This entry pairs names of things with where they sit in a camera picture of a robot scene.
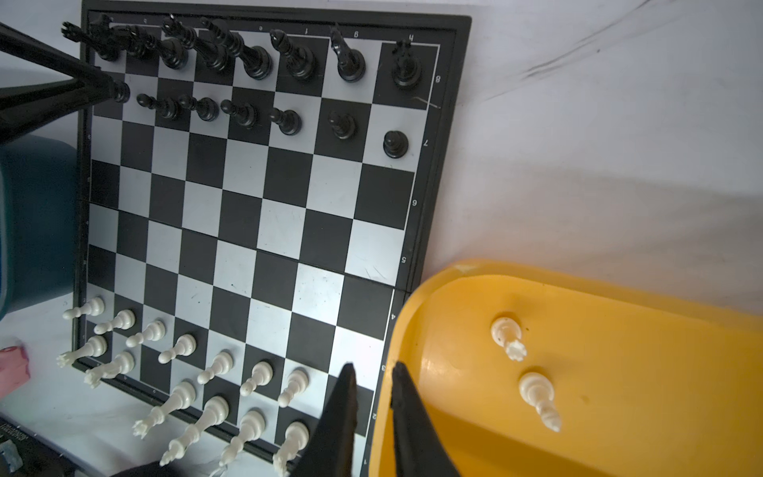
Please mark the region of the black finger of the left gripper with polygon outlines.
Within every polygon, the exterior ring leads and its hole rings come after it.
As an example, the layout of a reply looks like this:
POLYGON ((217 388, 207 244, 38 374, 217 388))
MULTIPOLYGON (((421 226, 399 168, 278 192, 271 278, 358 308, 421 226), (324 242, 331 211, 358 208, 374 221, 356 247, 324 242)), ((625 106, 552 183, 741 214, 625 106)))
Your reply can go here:
POLYGON ((1 141, 11 142, 72 112, 104 101, 126 103, 129 86, 81 60, 67 55, 5 24, 1 51, 57 71, 67 81, 4 87, 1 90, 1 141))

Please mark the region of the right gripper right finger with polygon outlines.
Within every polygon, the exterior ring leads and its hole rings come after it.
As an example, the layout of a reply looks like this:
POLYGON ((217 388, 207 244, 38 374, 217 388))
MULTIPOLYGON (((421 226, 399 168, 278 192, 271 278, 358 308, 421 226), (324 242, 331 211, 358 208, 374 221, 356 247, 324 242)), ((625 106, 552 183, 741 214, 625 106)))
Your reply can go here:
POLYGON ((397 476, 460 476, 403 362, 393 368, 391 410, 397 476))

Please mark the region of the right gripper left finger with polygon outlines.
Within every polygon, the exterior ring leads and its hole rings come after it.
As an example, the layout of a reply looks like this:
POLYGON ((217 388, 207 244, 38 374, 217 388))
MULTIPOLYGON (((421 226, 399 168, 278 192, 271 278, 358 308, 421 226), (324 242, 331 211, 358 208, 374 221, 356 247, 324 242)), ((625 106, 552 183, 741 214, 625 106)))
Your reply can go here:
POLYGON ((291 477, 352 475, 355 429, 358 423, 356 373, 343 366, 316 431, 294 466, 291 477))

